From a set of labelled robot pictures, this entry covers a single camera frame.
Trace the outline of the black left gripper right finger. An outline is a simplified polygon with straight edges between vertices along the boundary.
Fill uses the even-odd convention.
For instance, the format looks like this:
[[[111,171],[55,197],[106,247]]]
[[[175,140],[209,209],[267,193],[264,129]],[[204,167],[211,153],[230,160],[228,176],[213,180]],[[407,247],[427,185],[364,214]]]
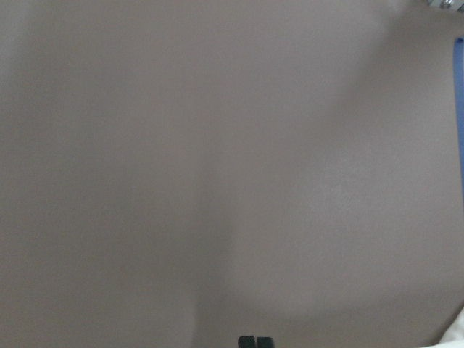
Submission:
[[[273,338],[269,336],[258,336],[257,348],[274,348]]]

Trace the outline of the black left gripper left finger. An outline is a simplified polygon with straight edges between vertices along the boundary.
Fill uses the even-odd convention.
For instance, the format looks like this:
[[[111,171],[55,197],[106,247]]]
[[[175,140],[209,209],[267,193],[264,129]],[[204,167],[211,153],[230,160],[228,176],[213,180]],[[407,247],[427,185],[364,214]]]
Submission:
[[[255,348],[255,337],[240,336],[238,338],[238,348]]]

